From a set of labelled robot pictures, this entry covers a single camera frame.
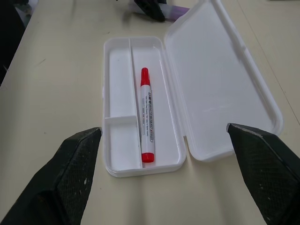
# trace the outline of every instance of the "black object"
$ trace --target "black object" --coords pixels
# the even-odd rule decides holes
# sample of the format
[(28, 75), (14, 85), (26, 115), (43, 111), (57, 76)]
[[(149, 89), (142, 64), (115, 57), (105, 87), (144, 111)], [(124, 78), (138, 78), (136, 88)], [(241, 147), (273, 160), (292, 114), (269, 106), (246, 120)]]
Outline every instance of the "black object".
[(25, 2), (28, 2), (28, 0), (1, 1), (0, 85), (25, 31), (25, 26), (13, 4)]
[(300, 159), (276, 136), (228, 124), (244, 182), (267, 225), (300, 224)]
[(1, 225), (79, 225), (89, 198), (102, 132), (66, 139), (31, 179)]
[(135, 0), (135, 3), (147, 16), (159, 22), (165, 21), (165, 16), (158, 3), (166, 4), (166, 0)]

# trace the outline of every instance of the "table surface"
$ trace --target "table surface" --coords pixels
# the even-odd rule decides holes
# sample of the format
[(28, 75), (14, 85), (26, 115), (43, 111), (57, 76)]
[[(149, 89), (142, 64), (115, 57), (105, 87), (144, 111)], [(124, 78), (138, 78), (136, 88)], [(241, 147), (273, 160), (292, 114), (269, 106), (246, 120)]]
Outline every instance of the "table surface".
[[(195, 0), (174, 0), (192, 7)], [(40, 0), (0, 88), (0, 219), (76, 132), (102, 125), (103, 44), (164, 37), (169, 22), (126, 12), (126, 0)], [(285, 119), (300, 156), (300, 1), (223, 0)], [(100, 145), (83, 225), (264, 225), (235, 156), (176, 172), (118, 179)]]

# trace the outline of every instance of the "red marker cap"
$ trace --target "red marker cap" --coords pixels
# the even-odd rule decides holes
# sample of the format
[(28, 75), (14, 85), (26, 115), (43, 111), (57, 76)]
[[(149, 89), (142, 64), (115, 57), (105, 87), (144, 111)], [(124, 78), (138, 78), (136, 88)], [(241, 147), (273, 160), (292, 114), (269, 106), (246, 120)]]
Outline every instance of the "red marker cap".
[(143, 85), (149, 85), (150, 86), (149, 71), (148, 71), (147, 68), (142, 69), (141, 86), (143, 86)]
[(143, 163), (153, 163), (154, 162), (154, 154), (147, 152), (142, 154), (142, 162)]

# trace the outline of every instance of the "white table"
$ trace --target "white table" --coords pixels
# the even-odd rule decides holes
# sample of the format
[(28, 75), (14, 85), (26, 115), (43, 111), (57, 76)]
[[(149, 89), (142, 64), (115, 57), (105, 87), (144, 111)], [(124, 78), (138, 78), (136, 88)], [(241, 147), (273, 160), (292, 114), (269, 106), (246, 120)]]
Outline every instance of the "white table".
[[(195, 0), (175, 0), (191, 7)], [(102, 124), (103, 44), (164, 37), (169, 22), (125, 13), (125, 0), (40, 0), (0, 88), (0, 219), (76, 132)], [(300, 1), (223, 0), (284, 119), (280, 138), (300, 156)], [(99, 148), (83, 225), (264, 225), (235, 156), (173, 173), (117, 179)]]

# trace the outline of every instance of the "red marker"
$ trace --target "red marker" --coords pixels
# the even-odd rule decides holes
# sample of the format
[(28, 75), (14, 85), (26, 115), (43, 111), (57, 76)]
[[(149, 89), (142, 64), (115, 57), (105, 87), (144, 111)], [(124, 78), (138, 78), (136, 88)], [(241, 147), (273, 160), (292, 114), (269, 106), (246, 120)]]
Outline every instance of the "red marker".
[(142, 69), (141, 78), (141, 124), (142, 124), (142, 162), (154, 162), (154, 125), (152, 111), (152, 92), (150, 86), (149, 72), (147, 68)]

